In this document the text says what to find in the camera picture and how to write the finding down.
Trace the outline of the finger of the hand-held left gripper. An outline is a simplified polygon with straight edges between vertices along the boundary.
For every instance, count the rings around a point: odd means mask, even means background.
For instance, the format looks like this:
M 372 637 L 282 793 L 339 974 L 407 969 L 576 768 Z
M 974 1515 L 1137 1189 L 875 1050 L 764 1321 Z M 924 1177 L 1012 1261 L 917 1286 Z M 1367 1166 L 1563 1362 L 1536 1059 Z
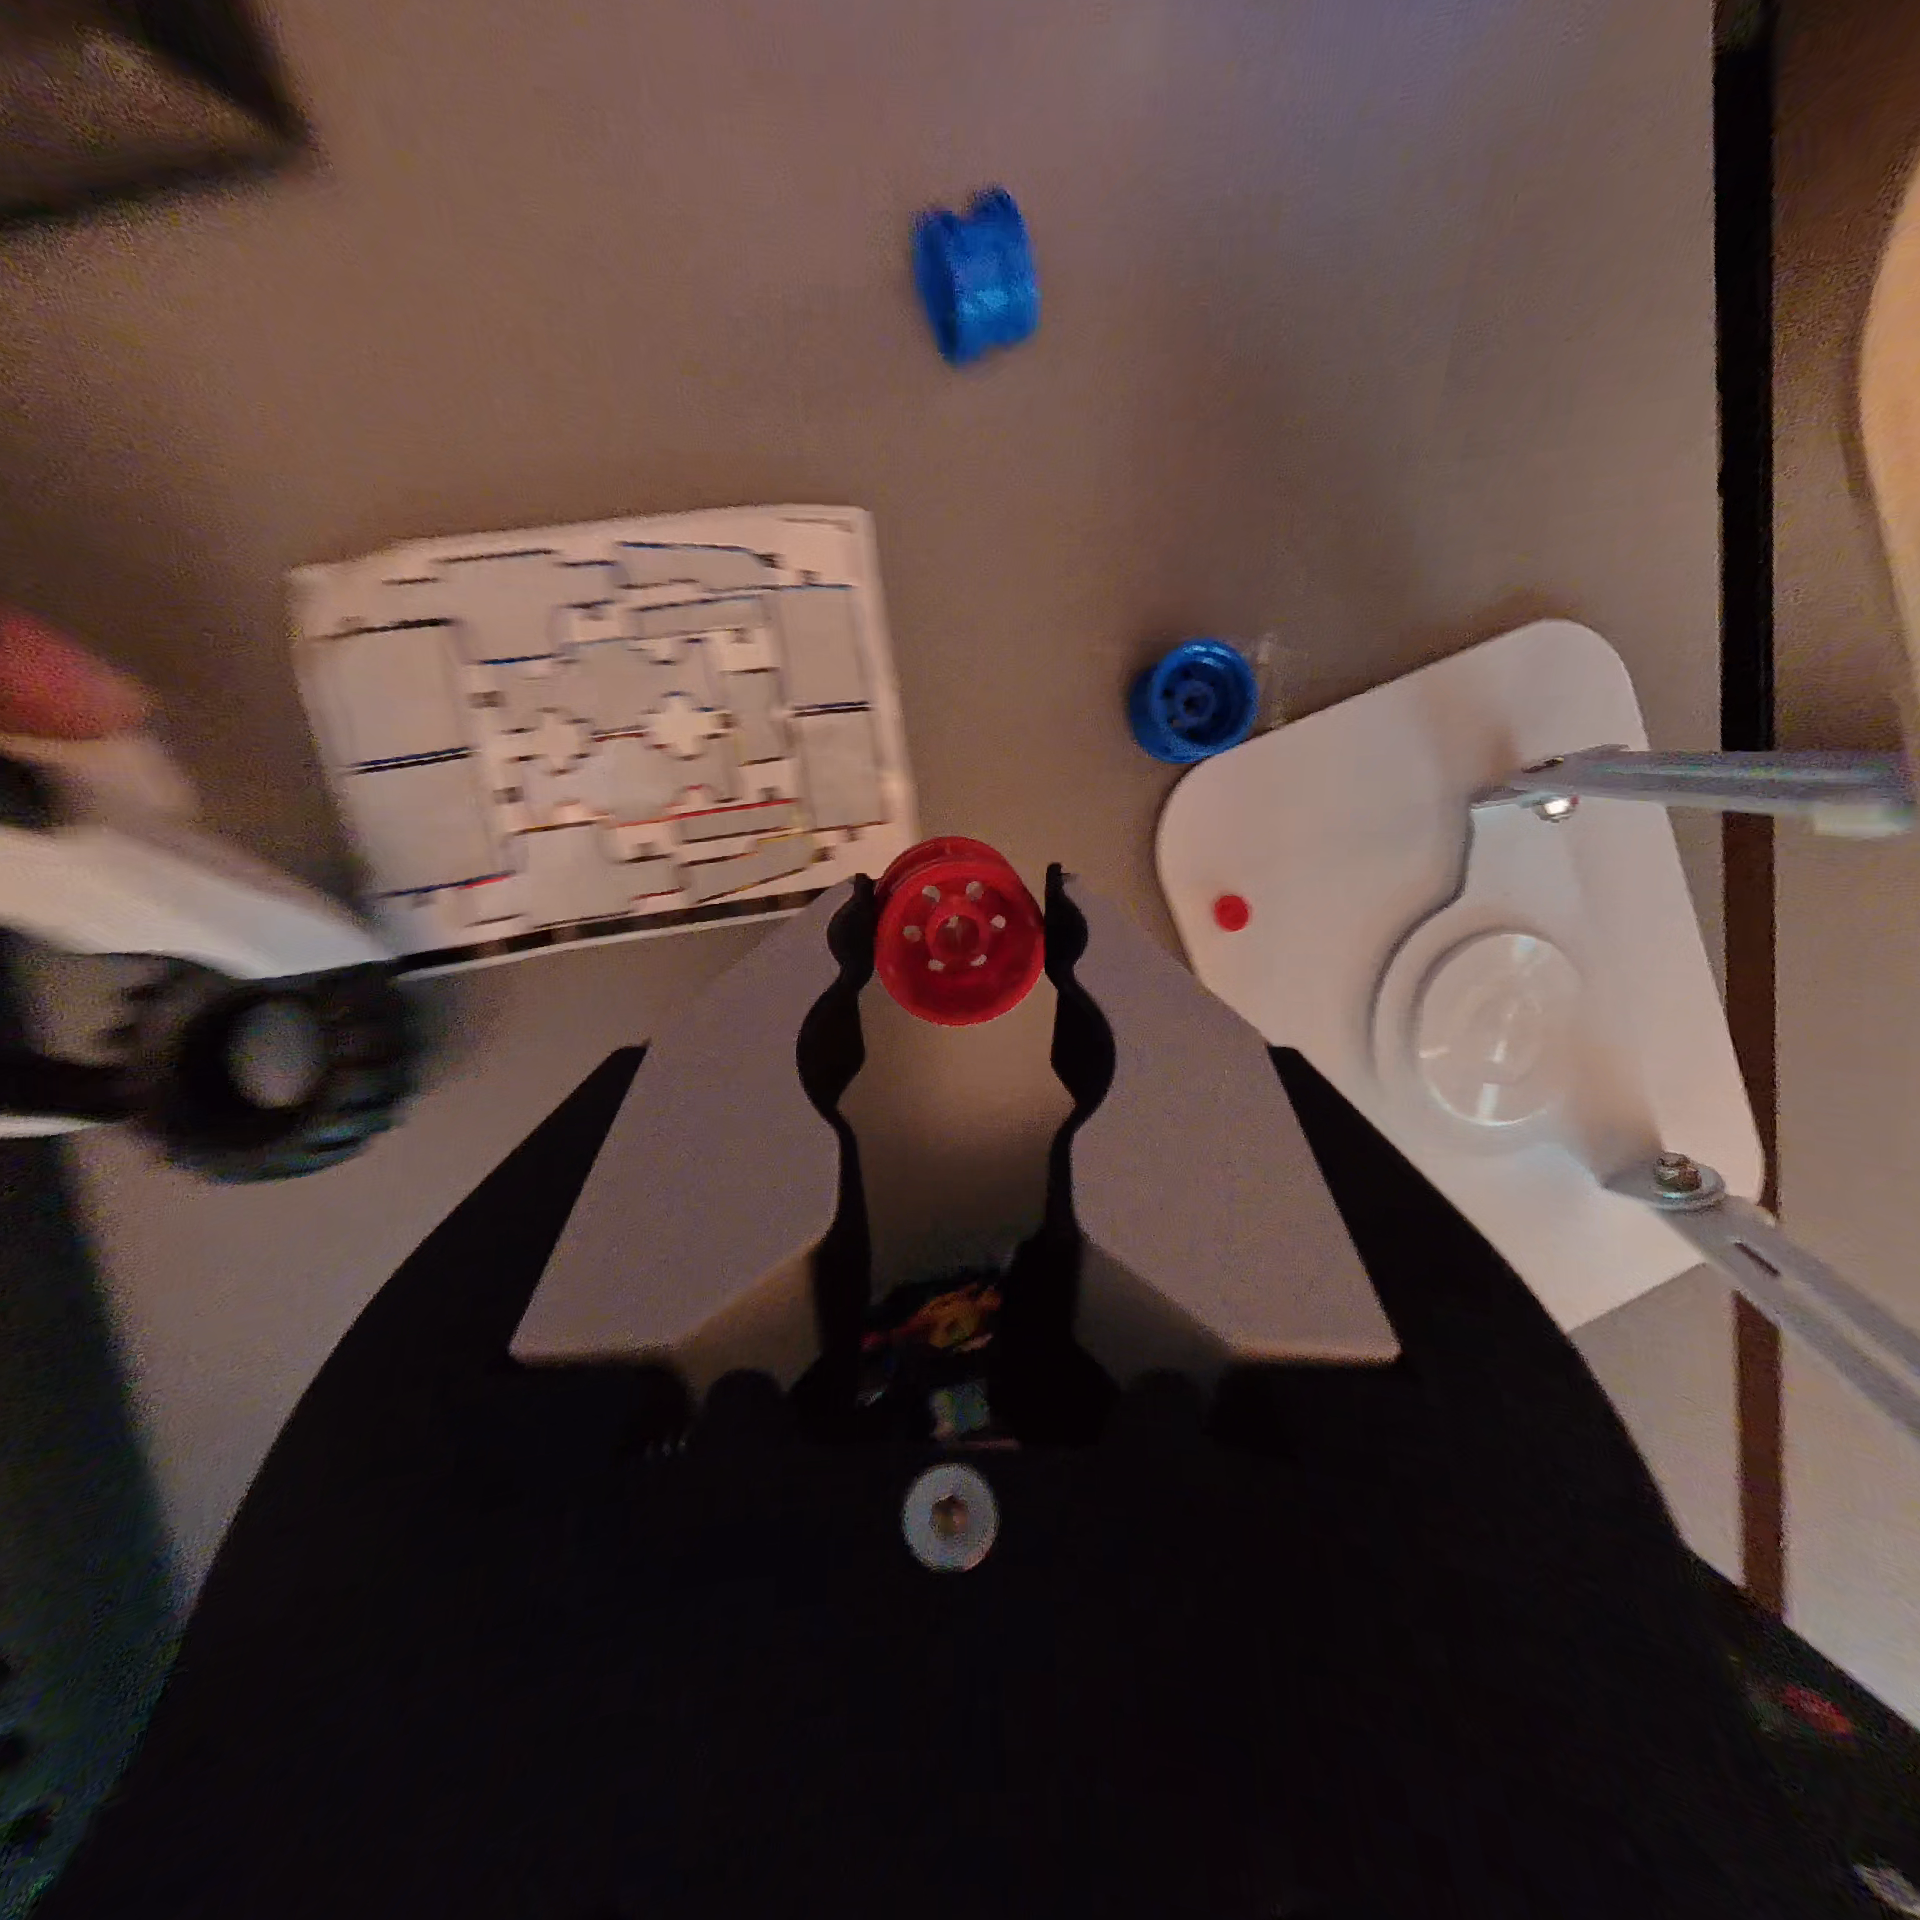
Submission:
M 92 956 L 173 956 L 220 977 L 387 967 L 348 907 L 199 830 L 2 830 L 2 926 Z

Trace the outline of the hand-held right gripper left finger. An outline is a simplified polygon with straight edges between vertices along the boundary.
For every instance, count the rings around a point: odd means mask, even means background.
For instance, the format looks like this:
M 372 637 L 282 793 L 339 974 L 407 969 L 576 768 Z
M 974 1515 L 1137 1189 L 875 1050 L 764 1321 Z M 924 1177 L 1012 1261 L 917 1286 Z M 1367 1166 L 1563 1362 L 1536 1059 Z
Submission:
M 867 1211 L 842 1100 L 866 1066 L 872 889 L 780 919 L 647 1044 L 509 1355 L 792 1386 L 858 1347 Z

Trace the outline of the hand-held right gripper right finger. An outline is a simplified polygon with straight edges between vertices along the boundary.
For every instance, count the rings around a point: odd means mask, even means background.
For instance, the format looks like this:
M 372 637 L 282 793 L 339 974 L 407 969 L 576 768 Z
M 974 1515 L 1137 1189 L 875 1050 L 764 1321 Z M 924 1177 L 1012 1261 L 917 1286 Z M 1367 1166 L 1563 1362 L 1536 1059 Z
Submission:
M 1260 1031 L 1080 875 L 1044 879 L 1043 1326 L 1111 1381 L 1384 1368 L 1402 1338 Z

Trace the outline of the black rubber tire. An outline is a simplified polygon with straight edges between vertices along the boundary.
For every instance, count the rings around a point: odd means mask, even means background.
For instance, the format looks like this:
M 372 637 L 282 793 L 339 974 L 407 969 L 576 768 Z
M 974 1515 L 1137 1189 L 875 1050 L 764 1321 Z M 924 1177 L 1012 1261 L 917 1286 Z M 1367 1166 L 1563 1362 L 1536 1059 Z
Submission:
M 166 964 L 124 999 L 139 1133 L 208 1183 L 283 1183 L 358 1154 L 418 1088 L 387 967 L 227 979 Z

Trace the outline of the blue black brick truck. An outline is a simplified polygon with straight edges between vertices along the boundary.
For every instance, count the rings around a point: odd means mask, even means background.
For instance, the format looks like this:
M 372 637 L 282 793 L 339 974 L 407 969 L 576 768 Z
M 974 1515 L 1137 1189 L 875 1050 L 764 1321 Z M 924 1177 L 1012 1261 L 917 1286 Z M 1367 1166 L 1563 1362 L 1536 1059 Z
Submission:
M 966 1265 L 886 1294 L 866 1318 L 856 1433 L 934 1445 L 1012 1443 L 994 1405 L 1006 1269 Z

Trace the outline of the small red wheel hub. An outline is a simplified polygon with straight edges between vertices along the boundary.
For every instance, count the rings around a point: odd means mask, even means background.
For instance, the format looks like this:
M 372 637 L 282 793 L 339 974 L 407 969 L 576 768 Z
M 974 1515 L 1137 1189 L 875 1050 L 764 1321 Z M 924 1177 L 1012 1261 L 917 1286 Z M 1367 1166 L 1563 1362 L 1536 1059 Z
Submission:
M 1012 860 L 970 837 L 932 837 L 875 881 L 875 974 L 936 1029 L 1019 1010 L 1044 964 L 1044 915 Z

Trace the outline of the white sticker sheet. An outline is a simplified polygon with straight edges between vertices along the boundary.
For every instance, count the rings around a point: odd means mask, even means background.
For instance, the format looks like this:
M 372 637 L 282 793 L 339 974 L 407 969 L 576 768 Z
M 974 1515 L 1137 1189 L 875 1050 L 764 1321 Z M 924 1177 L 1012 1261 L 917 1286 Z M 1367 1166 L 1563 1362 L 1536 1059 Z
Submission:
M 362 902 L 420 974 L 772 919 L 921 840 L 858 505 L 392 540 L 286 607 Z

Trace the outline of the grey desk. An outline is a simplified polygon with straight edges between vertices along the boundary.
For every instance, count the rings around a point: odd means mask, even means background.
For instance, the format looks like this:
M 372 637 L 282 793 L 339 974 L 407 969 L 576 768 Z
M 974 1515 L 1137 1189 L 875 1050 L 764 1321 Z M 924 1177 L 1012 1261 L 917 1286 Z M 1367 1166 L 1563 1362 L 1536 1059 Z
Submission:
M 199 830 L 372 919 L 286 575 L 736 505 L 875 517 L 917 830 L 1080 875 L 1195 979 L 1126 693 L 1255 739 L 1530 619 L 1706 718 L 1706 4 L 269 4 L 319 160 L 2 224 L 2 604 L 153 671 L 2 743 L 49 819 Z M 1043 324 L 947 365 L 921 212 L 1006 185 Z M 387 969 L 406 1116 L 227 1184 L 139 1133 L 108 964 L 39 1098 L 191 1592 L 385 1272 L 780 919 Z

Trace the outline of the person's left hand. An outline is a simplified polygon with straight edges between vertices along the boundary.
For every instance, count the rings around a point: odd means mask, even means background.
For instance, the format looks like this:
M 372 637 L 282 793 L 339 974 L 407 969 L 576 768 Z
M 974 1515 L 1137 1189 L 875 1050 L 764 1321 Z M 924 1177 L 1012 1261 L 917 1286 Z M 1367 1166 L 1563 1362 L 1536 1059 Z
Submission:
M 149 720 L 148 693 L 76 637 L 2 607 L 2 739 L 88 743 Z

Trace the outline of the white book stand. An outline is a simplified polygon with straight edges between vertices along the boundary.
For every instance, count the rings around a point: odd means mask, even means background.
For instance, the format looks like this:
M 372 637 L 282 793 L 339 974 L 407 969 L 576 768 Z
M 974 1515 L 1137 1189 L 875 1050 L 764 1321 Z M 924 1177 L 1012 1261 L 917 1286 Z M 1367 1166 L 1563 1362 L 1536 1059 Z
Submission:
M 1915 747 L 1648 749 L 1563 616 L 1180 780 L 1159 881 L 1197 979 L 1303 1050 L 1577 1330 L 1693 1263 L 1915 1436 L 1915 1333 L 1759 1208 L 1764 1145 L 1673 810 L 1915 827 Z M 1211 897 L 1252 924 L 1220 932 Z

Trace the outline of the blue wheel hub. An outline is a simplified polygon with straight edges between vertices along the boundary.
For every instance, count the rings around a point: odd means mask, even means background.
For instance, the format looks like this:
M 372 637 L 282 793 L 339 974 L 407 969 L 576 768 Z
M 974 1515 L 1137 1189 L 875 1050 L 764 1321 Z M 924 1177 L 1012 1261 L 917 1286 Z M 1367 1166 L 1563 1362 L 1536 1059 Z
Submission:
M 936 206 L 912 224 L 912 274 L 932 338 L 947 365 L 977 365 L 1015 350 L 1043 324 L 1028 224 L 1006 185 Z
M 1244 649 L 1191 637 L 1137 671 L 1126 723 L 1137 747 L 1162 764 L 1189 768 L 1241 747 L 1260 715 L 1258 670 Z

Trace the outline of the dark perforated panel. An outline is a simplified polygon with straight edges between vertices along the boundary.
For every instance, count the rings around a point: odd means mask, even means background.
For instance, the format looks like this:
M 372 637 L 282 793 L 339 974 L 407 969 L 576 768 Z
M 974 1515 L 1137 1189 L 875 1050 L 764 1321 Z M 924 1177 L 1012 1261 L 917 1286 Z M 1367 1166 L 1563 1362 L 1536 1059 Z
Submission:
M 170 1544 L 79 1201 L 2 1142 L 2 1917 L 124 1776 L 177 1647 Z

